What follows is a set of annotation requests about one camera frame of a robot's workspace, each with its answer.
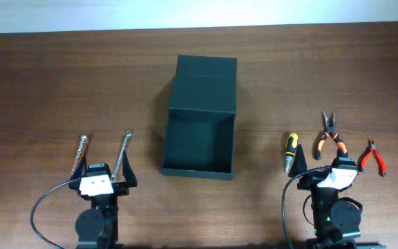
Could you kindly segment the red handled cutting pliers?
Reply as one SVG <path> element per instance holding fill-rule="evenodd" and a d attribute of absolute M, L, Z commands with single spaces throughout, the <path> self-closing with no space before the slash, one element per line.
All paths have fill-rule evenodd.
<path fill-rule="evenodd" d="M 381 157 L 378 149 L 376 148 L 376 143 L 374 140 L 368 140 L 368 146 L 366 147 L 365 151 L 359 157 L 358 168 L 360 172 L 364 172 L 366 168 L 366 163 L 368 162 L 369 158 L 373 156 L 377 162 L 379 168 L 379 175 L 381 177 L 385 177 L 387 174 L 387 167 L 386 163 L 384 162 L 383 158 Z"/>

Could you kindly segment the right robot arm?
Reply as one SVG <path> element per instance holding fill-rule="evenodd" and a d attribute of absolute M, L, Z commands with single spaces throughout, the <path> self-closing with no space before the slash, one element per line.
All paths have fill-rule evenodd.
<path fill-rule="evenodd" d="M 363 206 L 349 197 L 339 197 L 352 186 L 357 174 L 355 161 L 340 152 L 331 165 L 308 169 L 302 146 L 297 146 L 288 183 L 298 180 L 297 189 L 310 192 L 307 200 L 311 201 L 315 234 L 304 248 L 357 247 Z"/>

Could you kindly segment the yellow black screwdriver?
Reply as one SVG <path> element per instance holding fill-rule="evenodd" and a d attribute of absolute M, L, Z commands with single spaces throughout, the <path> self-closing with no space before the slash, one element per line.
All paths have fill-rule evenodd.
<path fill-rule="evenodd" d="M 296 148 L 298 146 L 298 135 L 296 133 L 291 133 L 286 142 L 285 151 L 285 173 L 288 173 L 294 160 Z"/>

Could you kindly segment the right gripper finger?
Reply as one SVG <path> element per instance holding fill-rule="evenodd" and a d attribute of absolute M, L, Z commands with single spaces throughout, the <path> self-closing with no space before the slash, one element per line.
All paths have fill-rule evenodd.
<path fill-rule="evenodd" d="M 351 158 L 346 157 L 336 157 L 335 162 L 338 165 L 354 165 L 355 161 Z"/>
<path fill-rule="evenodd" d="M 307 163 L 305 159 L 305 154 L 302 148 L 301 144 L 297 145 L 296 148 L 296 153 L 294 157 L 294 161 L 292 163 L 292 166 L 290 167 L 290 170 L 288 172 L 288 176 L 290 178 L 293 178 L 307 170 Z"/>

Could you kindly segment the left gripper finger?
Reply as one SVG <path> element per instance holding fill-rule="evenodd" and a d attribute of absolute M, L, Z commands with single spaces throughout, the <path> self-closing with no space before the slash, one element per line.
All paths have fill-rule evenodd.
<path fill-rule="evenodd" d="M 79 180 L 82 176 L 86 173 L 86 157 L 83 156 L 79 161 L 78 166 L 76 167 L 75 171 L 72 173 L 70 177 L 70 181 Z"/>
<path fill-rule="evenodd" d="M 135 177 L 135 174 L 130 166 L 128 156 L 126 155 L 125 150 L 122 151 L 122 175 L 128 187 L 138 186 L 137 178 Z"/>

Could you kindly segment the silver combination wrench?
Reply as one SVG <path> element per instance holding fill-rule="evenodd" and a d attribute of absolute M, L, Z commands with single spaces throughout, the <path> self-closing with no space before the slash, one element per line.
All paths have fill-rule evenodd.
<path fill-rule="evenodd" d="M 124 140 L 123 140 L 122 147 L 121 147 L 118 159 L 117 159 L 117 163 L 116 163 L 115 169 L 114 169 L 113 173 L 111 174 L 111 182 L 112 183 L 114 183 L 116 181 L 116 179 L 117 179 L 117 175 L 119 173 L 120 167 L 121 167 L 122 162 L 123 162 L 124 151 L 126 149 L 127 142 L 128 142 L 128 140 L 129 140 L 129 138 L 131 136 L 132 136 L 132 131 L 131 130 L 127 130 L 126 133 L 125 133 L 125 136 L 124 136 Z"/>

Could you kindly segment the orange black needle-nose pliers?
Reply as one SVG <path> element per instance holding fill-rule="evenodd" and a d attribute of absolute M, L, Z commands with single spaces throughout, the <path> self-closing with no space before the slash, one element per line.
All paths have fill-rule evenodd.
<path fill-rule="evenodd" d="M 338 149 L 340 150 L 340 157 L 348 156 L 348 149 L 345 143 L 342 141 L 340 135 L 336 131 L 336 122 L 335 113 L 331 113 L 330 117 L 327 116 L 326 112 L 321 112 L 322 121 L 323 121 L 323 131 L 319 134 L 318 139 L 316 140 L 316 148 L 314 150 L 314 159 L 321 159 L 321 151 L 323 148 L 323 144 L 328 138 L 333 139 L 336 143 Z"/>

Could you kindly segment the dark green hinged box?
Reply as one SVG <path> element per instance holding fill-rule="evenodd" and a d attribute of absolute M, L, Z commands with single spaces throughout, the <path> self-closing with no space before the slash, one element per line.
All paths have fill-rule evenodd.
<path fill-rule="evenodd" d="M 233 178 L 236 75 L 235 58 L 178 56 L 162 174 Z"/>

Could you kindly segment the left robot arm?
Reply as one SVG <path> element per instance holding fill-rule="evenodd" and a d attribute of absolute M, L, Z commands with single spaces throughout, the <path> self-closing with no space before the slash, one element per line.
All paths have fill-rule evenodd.
<path fill-rule="evenodd" d="M 69 188 L 91 207 L 75 221 L 78 248 L 114 248 L 118 242 L 118 203 L 120 196 L 129 195 L 129 189 L 138 185 L 126 152 L 122 153 L 122 182 L 113 183 L 108 164 L 87 165 L 83 156 L 70 177 Z"/>

